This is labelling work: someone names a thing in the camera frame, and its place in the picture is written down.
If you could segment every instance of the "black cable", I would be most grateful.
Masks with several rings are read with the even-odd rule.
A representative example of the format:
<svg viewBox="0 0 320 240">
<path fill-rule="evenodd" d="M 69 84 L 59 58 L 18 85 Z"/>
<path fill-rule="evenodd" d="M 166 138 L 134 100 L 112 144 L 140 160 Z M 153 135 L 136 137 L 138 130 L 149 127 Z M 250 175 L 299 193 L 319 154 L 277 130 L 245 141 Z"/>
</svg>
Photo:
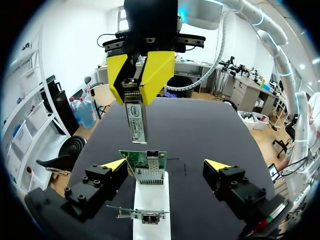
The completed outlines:
<svg viewBox="0 0 320 240">
<path fill-rule="evenodd" d="M 190 48 L 190 49 L 186 49 L 185 51 L 191 51 L 191 50 L 193 50 L 195 48 L 196 48 L 196 46 L 194 46 L 193 48 Z"/>
<path fill-rule="evenodd" d="M 289 175 L 291 175 L 291 174 L 294 174 L 296 171 L 298 171 L 298 170 L 306 163 L 307 159 L 308 159 L 308 157 L 306 156 L 306 157 L 302 158 L 301 160 L 296 161 L 295 163 L 292 163 L 292 164 L 286 166 L 284 169 L 286 169 L 287 167 L 290 167 L 290 166 L 292 166 L 292 165 L 295 165 L 295 164 L 297 164 L 297 163 L 300 163 L 300 162 L 302 162 L 302 161 L 304 160 L 304 162 L 303 162 L 299 167 L 297 167 L 296 170 L 294 170 L 293 172 L 290 172 L 290 173 L 288 173 L 288 174 L 285 174 L 285 175 L 281 174 L 281 177 L 286 177 L 286 176 L 289 176 Z"/>
<path fill-rule="evenodd" d="M 112 35 L 116 35 L 116 34 L 111 34 L 111 33 L 104 33 L 104 34 L 101 34 L 100 36 L 98 36 L 98 38 L 96 39 L 96 44 L 100 47 L 100 48 L 104 48 L 104 46 L 101 46 L 99 44 L 99 38 L 102 37 L 102 36 L 112 36 Z"/>
</svg>

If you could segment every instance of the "black table surface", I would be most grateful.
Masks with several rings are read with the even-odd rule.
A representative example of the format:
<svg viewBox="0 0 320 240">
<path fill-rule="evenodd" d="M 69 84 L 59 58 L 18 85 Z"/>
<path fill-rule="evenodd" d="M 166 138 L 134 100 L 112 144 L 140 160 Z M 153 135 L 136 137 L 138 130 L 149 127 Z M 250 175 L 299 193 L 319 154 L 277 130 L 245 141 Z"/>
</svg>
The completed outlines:
<svg viewBox="0 0 320 240">
<path fill-rule="evenodd" d="M 82 150 L 69 185 L 80 181 L 90 165 L 121 159 L 119 150 L 167 151 L 171 239 L 237 239 L 245 223 L 212 193 L 202 177 L 204 159 L 243 168 L 253 184 L 266 188 L 267 198 L 275 191 L 260 149 L 236 111 L 223 102 L 156 98 L 146 115 L 148 143 L 133 144 L 125 107 L 113 103 Z M 135 179 L 127 177 L 106 204 L 132 209 L 135 186 Z M 133 221 L 117 215 L 117 210 L 103 206 L 85 224 L 108 240 L 132 239 Z"/>
</svg>

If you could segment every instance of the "storage bin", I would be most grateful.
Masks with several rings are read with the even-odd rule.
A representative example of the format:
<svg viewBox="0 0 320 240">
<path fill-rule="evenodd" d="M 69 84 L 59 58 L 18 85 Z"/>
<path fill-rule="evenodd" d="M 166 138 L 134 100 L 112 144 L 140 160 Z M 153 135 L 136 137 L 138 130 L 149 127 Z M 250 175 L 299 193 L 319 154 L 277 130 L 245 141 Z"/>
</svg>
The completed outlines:
<svg viewBox="0 0 320 240">
<path fill-rule="evenodd" d="M 20 77 L 20 86 L 23 94 L 27 96 L 42 82 L 40 67 L 35 66 Z"/>
<path fill-rule="evenodd" d="M 266 127 L 269 124 L 269 118 L 266 115 L 263 115 L 263 114 L 257 113 L 257 112 L 253 112 L 252 114 L 255 116 L 256 120 L 258 121 L 258 124 L 254 125 L 253 129 L 256 129 L 256 130 L 266 129 Z M 265 121 L 260 121 L 258 119 L 258 118 L 262 119 L 263 117 L 265 117 Z"/>
<path fill-rule="evenodd" d="M 48 120 L 48 114 L 43 100 L 35 104 L 34 109 L 28 114 L 27 119 L 37 131 Z"/>
<path fill-rule="evenodd" d="M 6 160 L 6 169 L 7 169 L 8 173 L 11 175 L 11 177 L 15 181 L 15 183 L 17 183 L 18 174 L 19 174 L 19 170 L 20 170 L 20 166 L 21 166 L 21 161 L 19 160 L 19 158 L 17 157 L 16 153 L 11 148 L 11 146 L 9 148 L 7 155 L 6 155 L 5 160 Z"/>
<path fill-rule="evenodd" d="M 247 121 L 244 120 L 244 118 L 241 116 L 243 113 L 250 113 L 250 112 L 246 112 L 246 111 L 238 111 L 238 116 L 241 118 L 241 120 L 243 121 L 243 123 L 246 125 L 246 127 L 249 129 L 249 131 L 251 131 L 252 129 L 254 129 L 254 126 L 258 124 L 258 120 L 256 119 L 256 117 L 253 115 L 253 119 L 254 122 L 251 121 Z"/>
<path fill-rule="evenodd" d="M 23 121 L 19 129 L 16 131 L 12 142 L 20 149 L 23 154 L 26 154 L 31 142 L 32 136 L 26 126 L 26 120 Z"/>
</svg>

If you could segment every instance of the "white block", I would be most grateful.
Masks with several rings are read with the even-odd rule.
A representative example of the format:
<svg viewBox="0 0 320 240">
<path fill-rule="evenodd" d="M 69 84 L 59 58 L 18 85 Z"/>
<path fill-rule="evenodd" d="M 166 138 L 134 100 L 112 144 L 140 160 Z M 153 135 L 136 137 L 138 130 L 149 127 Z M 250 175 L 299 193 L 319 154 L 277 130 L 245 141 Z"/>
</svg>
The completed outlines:
<svg viewBox="0 0 320 240">
<path fill-rule="evenodd" d="M 164 173 L 163 185 L 135 184 L 134 209 L 170 212 L 168 172 Z M 171 240 L 170 213 L 156 225 L 134 219 L 133 240 Z"/>
</svg>

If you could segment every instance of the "ceiling light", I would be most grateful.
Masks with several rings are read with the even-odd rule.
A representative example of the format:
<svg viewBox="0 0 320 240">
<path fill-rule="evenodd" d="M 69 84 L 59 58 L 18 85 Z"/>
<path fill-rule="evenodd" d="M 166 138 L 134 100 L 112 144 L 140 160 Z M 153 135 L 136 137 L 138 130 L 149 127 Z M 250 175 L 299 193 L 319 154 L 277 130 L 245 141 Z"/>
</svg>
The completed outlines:
<svg viewBox="0 0 320 240">
<path fill-rule="evenodd" d="M 315 59 L 315 60 L 312 61 L 312 64 L 317 64 L 317 63 L 319 63 L 319 62 L 320 62 L 320 58 L 317 58 L 317 59 Z"/>
</svg>

